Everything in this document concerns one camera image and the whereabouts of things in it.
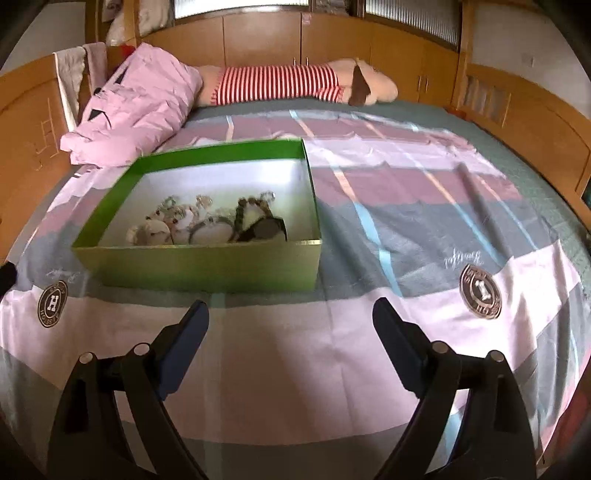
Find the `towel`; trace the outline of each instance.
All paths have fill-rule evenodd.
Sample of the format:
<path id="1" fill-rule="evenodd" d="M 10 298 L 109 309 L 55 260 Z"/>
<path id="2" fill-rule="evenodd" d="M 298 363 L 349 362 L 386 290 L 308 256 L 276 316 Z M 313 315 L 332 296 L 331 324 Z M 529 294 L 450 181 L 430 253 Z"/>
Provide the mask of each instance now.
<path id="1" fill-rule="evenodd" d="M 53 53 L 56 59 L 57 83 L 60 86 L 61 105 L 66 117 L 66 125 L 70 132 L 76 128 L 78 118 L 78 94 L 84 72 L 84 57 L 86 50 L 83 47 L 67 48 Z"/>
<path id="2" fill-rule="evenodd" d="M 107 81 L 107 45 L 103 42 L 86 43 L 82 45 L 86 50 L 88 72 L 90 73 L 90 92 L 95 93 Z"/>

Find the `white towel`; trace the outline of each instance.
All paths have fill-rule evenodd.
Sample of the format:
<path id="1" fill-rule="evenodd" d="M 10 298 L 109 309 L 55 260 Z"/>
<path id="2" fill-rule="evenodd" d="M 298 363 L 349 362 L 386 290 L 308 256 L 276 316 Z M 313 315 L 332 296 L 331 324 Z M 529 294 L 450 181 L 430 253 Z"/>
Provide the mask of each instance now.
<path id="1" fill-rule="evenodd" d="M 61 104 L 64 108 L 66 124 L 70 132 L 77 124 L 78 94 L 84 72 L 86 50 L 83 47 L 68 48 L 53 53 L 56 59 L 57 83 L 60 86 Z"/>

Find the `wooden post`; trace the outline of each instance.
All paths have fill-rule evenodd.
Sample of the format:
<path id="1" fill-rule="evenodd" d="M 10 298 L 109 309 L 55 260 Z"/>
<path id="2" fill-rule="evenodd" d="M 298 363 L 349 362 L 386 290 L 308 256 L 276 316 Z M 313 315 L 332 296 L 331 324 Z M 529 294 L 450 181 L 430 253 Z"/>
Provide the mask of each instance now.
<path id="1" fill-rule="evenodd" d="M 473 0 L 462 2 L 462 37 L 460 39 L 460 56 L 457 63 L 456 84 L 453 89 L 452 110 L 459 110 L 466 94 L 466 69 L 472 61 L 472 41 L 474 38 L 474 11 Z"/>
<path id="2" fill-rule="evenodd" d="M 137 47 L 142 43 L 139 36 L 139 0 L 123 1 L 123 25 L 126 45 Z"/>

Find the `metal screw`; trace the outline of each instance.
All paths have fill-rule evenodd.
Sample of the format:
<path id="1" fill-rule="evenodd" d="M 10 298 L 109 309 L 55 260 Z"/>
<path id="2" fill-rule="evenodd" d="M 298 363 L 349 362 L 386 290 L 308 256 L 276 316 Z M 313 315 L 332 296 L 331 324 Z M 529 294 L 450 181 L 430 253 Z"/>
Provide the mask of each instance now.
<path id="1" fill-rule="evenodd" d="M 86 352 L 86 353 L 83 353 L 82 355 L 80 355 L 78 357 L 78 360 L 80 361 L 81 364 L 85 364 L 86 365 L 86 364 L 89 364 L 90 362 L 92 362 L 92 359 L 94 357 L 95 356 L 92 353 Z"/>
<path id="2" fill-rule="evenodd" d="M 134 353 L 136 355 L 145 355 L 150 351 L 150 346 L 147 343 L 138 343 L 134 346 Z"/>
<path id="3" fill-rule="evenodd" d="M 449 351 L 449 346 L 446 342 L 441 342 L 438 340 L 437 342 L 433 342 L 431 344 L 431 348 L 437 353 L 447 353 Z"/>
<path id="4" fill-rule="evenodd" d="M 501 363 L 502 361 L 505 360 L 505 355 L 503 355 L 500 351 L 498 350 L 491 350 L 491 358 L 495 361 L 495 362 L 499 362 Z"/>

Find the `striped shirt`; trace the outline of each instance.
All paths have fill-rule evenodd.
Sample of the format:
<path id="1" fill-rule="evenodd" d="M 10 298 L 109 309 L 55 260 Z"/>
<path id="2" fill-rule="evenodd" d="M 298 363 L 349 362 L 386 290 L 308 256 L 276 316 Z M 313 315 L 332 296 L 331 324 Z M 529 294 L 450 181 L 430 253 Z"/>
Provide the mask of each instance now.
<path id="1" fill-rule="evenodd" d="M 314 96 L 336 102 L 343 89 L 326 64 L 228 67 L 220 74 L 212 105 Z"/>

